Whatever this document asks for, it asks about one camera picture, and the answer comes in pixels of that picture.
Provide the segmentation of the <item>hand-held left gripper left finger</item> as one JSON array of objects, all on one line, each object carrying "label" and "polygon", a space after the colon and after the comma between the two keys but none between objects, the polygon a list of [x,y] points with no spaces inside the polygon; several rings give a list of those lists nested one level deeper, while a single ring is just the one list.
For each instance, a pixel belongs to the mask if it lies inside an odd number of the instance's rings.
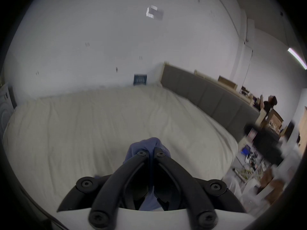
[{"label": "hand-held left gripper left finger", "polygon": [[[135,201],[140,206],[148,193],[149,161],[149,151],[141,149],[111,175],[78,179],[57,212],[90,208],[87,218],[92,228],[115,228],[120,205],[136,209]],[[136,183],[137,192],[128,196],[128,202],[125,202],[125,190],[138,172],[141,172],[141,182]]]}]

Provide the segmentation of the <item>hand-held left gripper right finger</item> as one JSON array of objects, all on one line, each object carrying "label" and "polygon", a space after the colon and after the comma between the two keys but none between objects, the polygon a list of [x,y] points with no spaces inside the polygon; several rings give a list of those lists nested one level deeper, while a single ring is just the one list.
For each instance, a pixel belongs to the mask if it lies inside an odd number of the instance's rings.
[{"label": "hand-held left gripper right finger", "polygon": [[161,148],[154,149],[154,194],[163,210],[186,209],[191,228],[214,228],[216,209],[245,213],[239,199],[218,179],[194,178]]}]

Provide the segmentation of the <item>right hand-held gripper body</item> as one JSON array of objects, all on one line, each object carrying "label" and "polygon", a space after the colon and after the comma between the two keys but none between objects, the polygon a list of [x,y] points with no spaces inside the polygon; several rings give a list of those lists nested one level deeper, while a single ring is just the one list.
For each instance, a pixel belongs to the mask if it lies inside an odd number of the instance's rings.
[{"label": "right hand-held gripper body", "polygon": [[282,152],[282,163],[298,168],[302,159],[302,152],[299,148],[300,136],[297,136],[295,140],[281,136],[279,142],[281,143],[279,149]]}]

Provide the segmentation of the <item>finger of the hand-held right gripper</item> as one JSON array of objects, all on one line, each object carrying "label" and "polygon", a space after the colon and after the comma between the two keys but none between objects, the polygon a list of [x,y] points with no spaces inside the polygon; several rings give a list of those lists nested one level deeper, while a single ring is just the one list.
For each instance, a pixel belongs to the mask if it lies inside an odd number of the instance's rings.
[{"label": "finger of the hand-held right gripper", "polygon": [[278,148],[278,141],[274,139],[270,132],[260,129],[255,124],[246,124],[244,133],[267,162],[276,166],[282,163],[282,152]]}]

